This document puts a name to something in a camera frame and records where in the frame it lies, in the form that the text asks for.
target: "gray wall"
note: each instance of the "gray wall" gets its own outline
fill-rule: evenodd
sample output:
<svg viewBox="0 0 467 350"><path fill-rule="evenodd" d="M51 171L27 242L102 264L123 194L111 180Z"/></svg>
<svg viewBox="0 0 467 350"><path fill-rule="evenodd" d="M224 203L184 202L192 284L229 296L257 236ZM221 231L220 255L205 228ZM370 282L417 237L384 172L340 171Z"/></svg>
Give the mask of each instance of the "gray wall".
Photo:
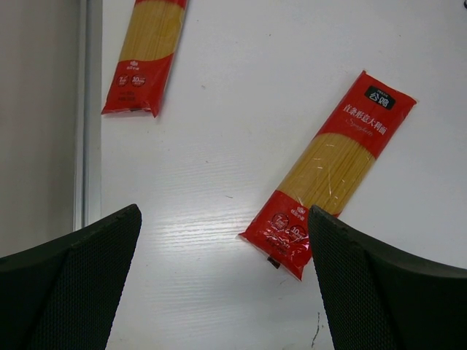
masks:
<svg viewBox="0 0 467 350"><path fill-rule="evenodd" d="M79 10L0 1L0 257L73 227Z"/></svg>

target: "dry spaghetti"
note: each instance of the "dry spaghetti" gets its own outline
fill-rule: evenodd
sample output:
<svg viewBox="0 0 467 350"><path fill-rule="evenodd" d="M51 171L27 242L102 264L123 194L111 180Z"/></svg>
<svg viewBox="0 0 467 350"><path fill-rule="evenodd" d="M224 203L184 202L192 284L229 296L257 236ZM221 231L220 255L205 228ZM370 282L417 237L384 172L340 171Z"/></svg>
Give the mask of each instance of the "dry spaghetti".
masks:
<svg viewBox="0 0 467 350"><path fill-rule="evenodd" d="M102 114L143 110L157 116L187 0L136 0Z"/></svg>
<svg viewBox="0 0 467 350"><path fill-rule="evenodd" d="M415 104L362 72L240 236L301 279L312 257L309 208L338 216Z"/></svg>

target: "red plastic packaging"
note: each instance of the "red plastic packaging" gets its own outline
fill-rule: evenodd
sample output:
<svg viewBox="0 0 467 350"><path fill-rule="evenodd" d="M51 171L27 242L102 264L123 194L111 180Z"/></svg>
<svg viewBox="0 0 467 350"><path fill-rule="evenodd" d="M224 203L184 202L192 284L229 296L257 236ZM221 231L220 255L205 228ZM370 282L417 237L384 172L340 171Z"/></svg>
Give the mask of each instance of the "red plastic packaging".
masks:
<svg viewBox="0 0 467 350"><path fill-rule="evenodd" d="M413 98L362 72L240 236L265 252L273 265L282 264L301 280L304 266L312 257L309 208L317 204L339 216L415 104ZM316 172L316 182L313 175L307 177L307 169ZM341 182L352 182L352 189Z"/></svg>

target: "yellow pasta strands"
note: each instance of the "yellow pasta strands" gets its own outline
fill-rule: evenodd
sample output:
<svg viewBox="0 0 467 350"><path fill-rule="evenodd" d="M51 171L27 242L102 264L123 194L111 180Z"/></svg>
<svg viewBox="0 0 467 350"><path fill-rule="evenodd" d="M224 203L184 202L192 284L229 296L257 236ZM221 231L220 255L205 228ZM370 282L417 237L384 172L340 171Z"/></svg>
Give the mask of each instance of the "yellow pasta strands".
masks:
<svg viewBox="0 0 467 350"><path fill-rule="evenodd" d="M315 204L339 214L374 161L355 140L337 133L320 134L277 189L302 206Z"/></svg>
<svg viewBox="0 0 467 350"><path fill-rule="evenodd" d="M146 0L134 7L120 61L154 61L172 54L182 32L185 10L166 0Z"/></svg>

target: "white table surface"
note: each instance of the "white table surface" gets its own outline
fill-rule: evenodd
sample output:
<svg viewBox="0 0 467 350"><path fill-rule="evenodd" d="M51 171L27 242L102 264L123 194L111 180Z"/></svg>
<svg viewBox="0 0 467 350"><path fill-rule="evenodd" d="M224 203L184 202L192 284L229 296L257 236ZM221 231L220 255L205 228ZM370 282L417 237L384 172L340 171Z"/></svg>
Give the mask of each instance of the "white table surface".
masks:
<svg viewBox="0 0 467 350"><path fill-rule="evenodd" d="M102 101L134 0L104 0ZM108 349L332 349L304 281L236 238L362 69L420 103L341 219L467 268L461 0L191 0L162 115L102 120L102 214L143 226Z"/></svg>

